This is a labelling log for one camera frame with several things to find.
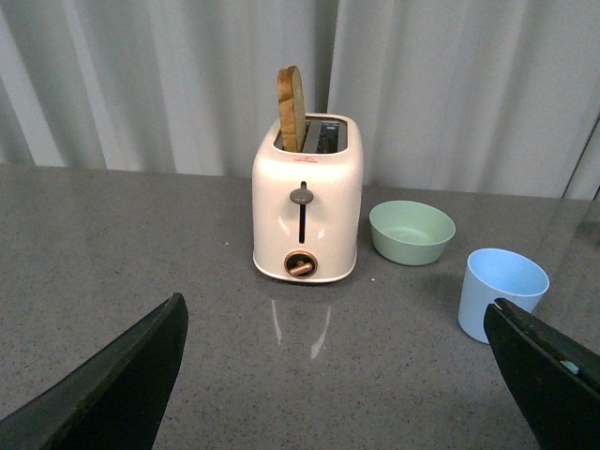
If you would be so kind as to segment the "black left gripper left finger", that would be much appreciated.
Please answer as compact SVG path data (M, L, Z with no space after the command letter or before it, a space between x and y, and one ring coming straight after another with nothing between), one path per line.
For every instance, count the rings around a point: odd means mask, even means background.
M150 449L188 331L182 294L1 422L4 449Z

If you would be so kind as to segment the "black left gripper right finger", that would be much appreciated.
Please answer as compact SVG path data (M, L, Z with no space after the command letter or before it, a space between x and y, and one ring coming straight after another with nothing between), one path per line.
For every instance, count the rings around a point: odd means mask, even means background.
M599 355L498 298L484 329L502 377L542 449L599 447Z

